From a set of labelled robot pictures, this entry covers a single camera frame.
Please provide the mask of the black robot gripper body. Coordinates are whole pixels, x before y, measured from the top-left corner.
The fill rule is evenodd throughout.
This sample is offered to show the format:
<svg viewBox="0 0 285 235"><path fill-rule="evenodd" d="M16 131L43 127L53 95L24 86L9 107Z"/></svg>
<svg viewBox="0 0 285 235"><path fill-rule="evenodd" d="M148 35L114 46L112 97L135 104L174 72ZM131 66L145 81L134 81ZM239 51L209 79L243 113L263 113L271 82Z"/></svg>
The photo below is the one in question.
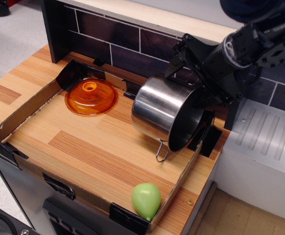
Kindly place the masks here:
<svg viewBox="0 0 285 235"><path fill-rule="evenodd" d="M218 45L208 45L184 34L175 46L186 49L186 65L212 93L228 96L223 104L241 101L243 88L254 83L248 73L256 69L257 76L263 68L274 68L285 60L285 23L271 27L256 23L245 24L229 34Z"/></svg>

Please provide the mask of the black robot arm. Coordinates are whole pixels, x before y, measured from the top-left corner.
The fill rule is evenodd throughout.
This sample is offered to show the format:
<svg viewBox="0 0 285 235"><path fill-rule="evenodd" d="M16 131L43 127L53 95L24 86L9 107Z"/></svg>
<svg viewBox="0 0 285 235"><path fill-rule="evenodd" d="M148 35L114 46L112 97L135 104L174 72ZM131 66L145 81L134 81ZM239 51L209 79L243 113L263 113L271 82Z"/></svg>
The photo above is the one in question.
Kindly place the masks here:
<svg viewBox="0 0 285 235"><path fill-rule="evenodd" d="M285 60L285 0L223 0L222 10L243 27L215 46L184 34L165 70L170 77L189 68L203 84L193 99L196 109L240 101L263 68Z"/></svg>

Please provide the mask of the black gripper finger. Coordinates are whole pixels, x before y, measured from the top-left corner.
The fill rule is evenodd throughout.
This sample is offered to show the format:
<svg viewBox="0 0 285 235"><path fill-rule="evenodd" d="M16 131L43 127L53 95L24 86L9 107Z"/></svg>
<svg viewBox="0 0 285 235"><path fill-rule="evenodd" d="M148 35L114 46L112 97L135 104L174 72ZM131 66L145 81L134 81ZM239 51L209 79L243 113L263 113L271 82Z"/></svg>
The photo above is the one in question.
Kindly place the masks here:
<svg viewBox="0 0 285 235"><path fill-rule="evenodd" d="M228 96L223 93L212 93L206 89L196 89L193 92L192 107L195 109L205 109L223 104Z"/></svg>
<svg viewBox="0 0 285 235"><path fill-rule="evenodd" d="M170 60L165 69L165 78L171 77L186 65L186 52L187 50L185 48L181 51L177 51L177 54Z"/></svg>

